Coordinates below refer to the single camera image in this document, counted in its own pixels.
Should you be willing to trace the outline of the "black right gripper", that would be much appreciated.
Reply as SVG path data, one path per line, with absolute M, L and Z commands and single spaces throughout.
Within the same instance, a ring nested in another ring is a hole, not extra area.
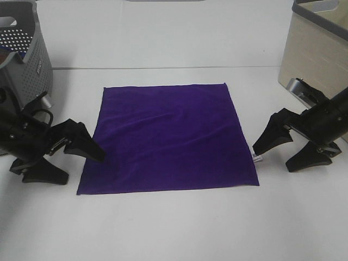
M 281 144 L 293 142 L 291 129 L 307 138 L 309 142 L 303 149 L 285 163 L 289 172 L 331 165 L 330 157 L 341 153 L 334 141 L 347 133 L 347 88 L 333 98 L 326 97 L 315 88 L 304 91 L 305 98 L 314 105 L 301 114 L 286 108 L 272 114 L 263 133 L 252 146 L 259 156 Z

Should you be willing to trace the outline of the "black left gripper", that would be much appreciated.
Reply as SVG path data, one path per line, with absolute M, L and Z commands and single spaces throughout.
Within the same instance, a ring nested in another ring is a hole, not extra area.
M 68 119 L 52 125 L 53 114 L 35 109 L 46 92 L 21 109 L 11 92 L 1 92 L 1 149 L 16 159 L 10 172 L 23 174 L 23 183 L 66 185 L 69 174 L 44 158 L 61 148 L 72 154 L 103 162 L 104 150 L 90 136 L 82 122 Z

